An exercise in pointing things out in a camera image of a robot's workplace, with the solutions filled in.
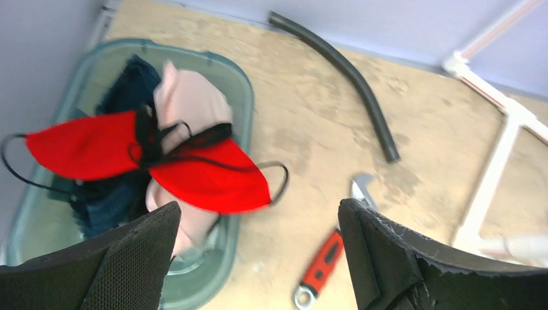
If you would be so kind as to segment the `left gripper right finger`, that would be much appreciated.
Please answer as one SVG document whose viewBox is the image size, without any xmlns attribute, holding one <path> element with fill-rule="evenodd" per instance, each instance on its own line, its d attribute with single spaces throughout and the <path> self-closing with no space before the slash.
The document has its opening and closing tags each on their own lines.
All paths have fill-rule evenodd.
<svg viewBox="0 0 548 310">
<path fill-rule="evenodd" d="M 352 198 L 338 219 L 359 309 L 547 308 L 545 268 L 460 251 Z"/>
</svg>

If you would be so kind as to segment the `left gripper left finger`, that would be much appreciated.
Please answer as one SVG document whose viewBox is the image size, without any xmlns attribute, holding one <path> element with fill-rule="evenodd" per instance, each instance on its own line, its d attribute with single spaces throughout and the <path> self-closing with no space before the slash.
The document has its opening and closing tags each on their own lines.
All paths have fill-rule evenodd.
<svg viewBox="0 0 548 310">
<path fill-rule="evenodd" d="M 131 223 L 17 266 L 1 266 L 1 309 L 158 309 L 181 210 Z"/>
</svg>

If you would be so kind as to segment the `red garment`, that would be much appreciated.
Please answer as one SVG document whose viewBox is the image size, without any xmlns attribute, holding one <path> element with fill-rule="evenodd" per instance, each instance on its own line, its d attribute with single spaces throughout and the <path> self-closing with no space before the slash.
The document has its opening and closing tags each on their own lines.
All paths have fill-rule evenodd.
<svg viewBox="0 0 548 310">
<path fill-rule="evenodd" d="M 92 156 L 98 134 L 124 124 L 124 112 L 77 118 L 34 133 L 22 133 L 32 157 L 44 168 L 69 180 L 97 180 L 100 168 Z M 254 163 L 232 137 L 232 124 L 215 125 L 198 135 L 198 143 L 175 154 L 164 154 L 162 140 L 174 126 L 160 129 L 145 109 L 135 112 L 138 166 L 181 200 L 218 214 L 240 214 L 275 205 L 288 186 L 284 177 L 272 194 L 263 169 L 281 162 Z"/>
</svg>

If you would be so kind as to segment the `teal plastic bin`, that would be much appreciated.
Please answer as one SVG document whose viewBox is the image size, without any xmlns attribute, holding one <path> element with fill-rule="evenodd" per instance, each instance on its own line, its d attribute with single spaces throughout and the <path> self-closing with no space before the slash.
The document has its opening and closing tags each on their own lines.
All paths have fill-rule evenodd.
<svg viewBox="0 0 548 310">
<path fill-rule="evenodd" d="M 159 45 L 145 39 L 119 39 L 89 52 L 73 75 L 54 126 L 9 134 L 1 145 L 20 141 L 32 153 L 37 170 L 25 178 L 28 189 L 6 246 L 15 266 L 33 258 L 93 241 L 147 214 L 151 172 L 162 158 L 160 109 L 153 92 L 167 76 L 166 62 L 196 73 L 217 88 L 230 106 L 229 119 L 199 129 L 181 129 L 196 142 L 226 135 L 248 151 L 253 90 L 243 70 L 226 57 Z"/>
</svg>

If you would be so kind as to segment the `light pink bra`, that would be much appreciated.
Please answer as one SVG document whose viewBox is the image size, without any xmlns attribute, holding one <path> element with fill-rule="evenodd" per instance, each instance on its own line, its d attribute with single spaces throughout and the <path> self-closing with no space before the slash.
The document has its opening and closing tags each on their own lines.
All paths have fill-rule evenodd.
<svg viewBox="0 0 548 310">
<path fill-rule="evenodd" d="M 153 98 L 159 128 L 175 127 L 162 140 L 164 154 L 187 150 L 198 143 L 199 134 L 215 125 L 230 125 L 233 120 L 225 95 L 214 84 L 198 72 L 176 68 L 170 60 L 164 63 Z M 145 197 L 147 210 L 154 211 L 170 202 L 176 202 L 181 210 L 171 254 L 175 258 L 204 243 L 218 214 L 181 200 L 174 190 L 151 179 Z"/>
</svg>

